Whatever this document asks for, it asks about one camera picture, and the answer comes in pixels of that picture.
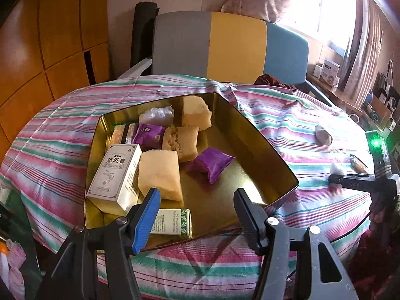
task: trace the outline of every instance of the purple packet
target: purple packet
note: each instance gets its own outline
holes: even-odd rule
[[[234,159],[214,147],[208,147],[190,163],[188,169],[207,173],[209,183],[214,184]]]
[[[143,150],[161,149],[165,127],[140,123],[132,143],[139,144]]]

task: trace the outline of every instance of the green led light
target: green led light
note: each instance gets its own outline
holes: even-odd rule
[[[374,146],[374,147],[379,147],[379,144],[381,143],[381,141],[380,140],[373,140],[372,141],[372,145]]]

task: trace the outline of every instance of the cable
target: cable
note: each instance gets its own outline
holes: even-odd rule
[[[368,219],[368,217],[370,216],[370,214],[371,214],[371,211],[369,211],[369,213],[365,216],[365,218],[363,218],[363,219],[359,222],[359,224],[357,224],[353,229],[351,229],[350,231],[346,232],[345,234],[343,234],[343,235],[341,235],[341,236],[339,236],[339,237],[337,237],[337,238],[335,238],[335,239],[333,239],[333,240],[330,240],[329,242],[330,242],[330,243],[334,243],[335,241],[338,241],[339,239],[342,239],[342,238],[348,236],[349,234],[353,233],[354,231],[356,231],[356,230],[357,230],[358,228],[360,228],[360,226],[365,222],[365,220]],[[294,270],[293,272],[291,272],[291,273],[286,277],[286,279],[289,279],[289,278],[292,277],[292,275],[294,275],[295,273],[296,273],[296,270]]]

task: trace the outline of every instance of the tablecloth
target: tablecloth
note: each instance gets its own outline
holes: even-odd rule
[[[5,155],[1,188],[20,192],[36,240],[57,251],[74,225],[84,222],[89,150],[101,115],[139,103],[217,92],[236,107],[276,148],[299,179],[299,188],[275,216],[295,227],[318,224],[329,239],[350,231],[368,214],[368,193],[329,185],[337,161],[353,172],[348,155],[372,165],[363,130],[316,99],[285,88],[218,83],[184,75],[143,76],[71,92],[34,116]],[[331,130],[333,143],[317,143],[315,125]],[[334,243],[340,256],[354,250],[368,228]],[[295,266],[290,254],[288,272]],[[248,299],[261,264],[240,231],[143,252],[132,258],[137,282],[148,299]],[[106,278],[104,259],[99,272]]]

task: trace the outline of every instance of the metal bolt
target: metal bolt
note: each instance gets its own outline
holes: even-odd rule
[[[321,229],[317,225],[310,226],[309,230],[313,234],[319,234],[321,232]]]
[[[272,225],[272,226],[277,226],[278,223],[279,223],[278,219],[277,219],[276,217],[273,217],[273,216],[270,216],[270,217],[267,219],[267,222],[268,222],[270,225]]]
[[[83,231],[83,226],[82,225],[76,225],[74,226],[73,230],[75,230],[75,232],[80,233]]]
[[[128,222],[128,219],[124,216],[120,216],[119,218],[117,218],[117,224],[119,225],[123,225],[126,224]]]

